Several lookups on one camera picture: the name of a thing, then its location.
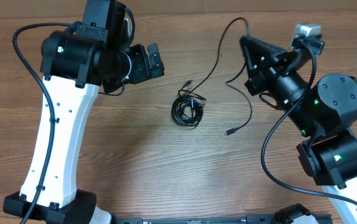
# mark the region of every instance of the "black bracket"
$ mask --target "black bracket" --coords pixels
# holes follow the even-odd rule
[[[295,205],[291,205],[287,208],[284,208],[284,209],[280,210],[279,212],[276,212],[274,214],[274,217],[272,218],[272,221],[268,222],[268,224],[269,223],[271,223],[271,224],[290,224],[290,223],[293,223],[293,221],[296,218],[300,218],[304,215],[314,216],[319,224],[325,224],[325,223],[332,224],[333,223],[332,219],[331,219],[331,215],[316,216],[314,214],[311,214],[311,212],[308,211],[307,208],[305,208],[303,205],[298,203]]]
[[[245,86],[252,96],[268,90],[270,81],[279,76],[276,67],[290,63],[286,60],[288,52],[285,49],[249,35],[240,38],[240,47],[247,63],[249,76]]]
[[[51,122],[51,123],[59,123],[59,121],[60,121],[60,119],[59,118],[57,118],[57,119],[51,119],[51,118],[49,118],[49,122]]]
[[[4,199],[4,212],[17,217],[23,217],[31,203],[20,192],[11,194]],[[89,224],[95,210],[97,196],[94,193],[77,190],[76,198],[63,208],[58,203],[51,202],[49,207],[35,205],[29,217],[32,220],[44,220],[48,224]]]
[[[120,80],[118,78],[103,81],[105,93],[111,93],[122,87],[124,84],[139,84],[153,78],[164,75],[164,64],[161,61],[157,44],[148,46],[149,57],[145,47],[141,44],[129,48],[127,55],[131,60],[131,72]]]
[[[306,153],[307,141],[297,146],[298,157],[307,175],[317,185],[337,185],[346,188],[345,182],[357,177],[357,139],[350,128],[343,133],[314,144],[310,155]]]

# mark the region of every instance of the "green led light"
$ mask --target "green led light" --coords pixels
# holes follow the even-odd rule
[[[340,159],[342,159],[342,157],[340,155],[335,155],[333,157],[335,158],[336,161],[339,161]]]
[[[61,46],[58,47],[58,53],[63,53],[65,51],[65,49]]]

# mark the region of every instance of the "black plastic housing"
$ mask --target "black plastic housing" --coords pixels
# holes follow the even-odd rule
[[[306,85],[307,83],[297,72],[291,72],[289,75],[279,76],[272,80],[268,92],[279,107],[289,110],[302,96]]]
[[[88,0],[77,35],[101,40],[108,50],[119,49],[126,42],[123,31],[125,8],[116,0]]]
[[[101,40],[54,31],[42,43],[40,71],[46,80],[52,75],[76,79],[77,88],[84,88],[86,83],[101,85],[102,77],[93,71],[92,64],[95,53],[104,47]]]
[[[303,205],[298,203],[275,212],[271,224],[289,224],[292,223],[296,218],[302,217],[304,215],[309,216],[311,215],[311,212]]]
[[[357,83],[344,74],[325,75],[304,99],[302,111],[321,124],[327,137],[341,133],[357,120]],[[315,132],[314,126],[301,128]]]
[[[346,180],[357,177],[357,139],[350,128],[313,145],[309,155],[306,141],[297,150],[304,171],[317,185],[337,185],[344,189]]]
[[[315,215],[319,224],[333,224],[331,215]],[[118,218],[117,224],[271,224],[274,215],[246,215],[243,217],[221,218],[171,218],[171,219],[141,219],[141,218]]]
[[[58,204],[49,207],[35,205],[31,216],[32,220],[44,220],[48,224],[88,224],[92,218],[97,196],[94,193],[77,190],[76,198],[63,208]],[[4,212],[17,217],[23,217],[31,203],[26,196],[19,196],[19,192],[7,196],[4,200]]]
[[[149,57],[143,45],[137,44],[130,47],[129,51],[122,55],[123,59],[130,58],[130,62],[125,61],[122,66],[130,63],[131,71],[129,74],[120,72],[120,74],[127,74],[123,76],[115,75],[113,78],[103,80],[103,89],[105,93],[111,93],[124,84],[139,84],[153,78],[159,78],[164,75],[164,64],[161,61],[159,49],[157,44],[148,46]]]

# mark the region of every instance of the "wood grain surface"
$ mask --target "wood grain surface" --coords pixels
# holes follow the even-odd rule
[[[135,15],[357,9],[357,0],[119,0]],[[81,16],[87,0],[0,0],[0,18]]]
[[[357,11],[246,12],[137,16],[135,42],[156,42],[166,67],[157,80],[127,86],[121,97],[100,95],[85,128],[77,187],[95,192],[98,206],[118,217],[234,217],[273,213],[295,203],[313,212],[338,215],[327,198],[298,194],[274,184],[260,165],[260,148],[281,112],[225,86],[244,59],[238,22],[227,33],[214,75],[197,91],[208,101],[198,128],[175,125],[170,108],[187,80],[200,82],[215,60],[217,43],[235,17],[248,18],[252,35],[288,47],[295,24],[323,26],[326,47],[318,58],[318,79],[331,72],[357,77]],[[0,20],[0,223],[19,223],[2,212],[4,197],[18,191],[30,167],[40,120],[42,93],[12,47],[12,34],[36,22],[73,22],[79,17]],[[39,71],[42,41],[59,27],[29,30],[19,45]],[[308,79],[310,65],[300,71]],[[246,92],[246,74],[234,86]],[[353,126],[357,135],[357,122]],[[296,145],[303,141],[291,121],[278,128],[267,149],[267,166],[280,180],[319,190],[306,176]]]

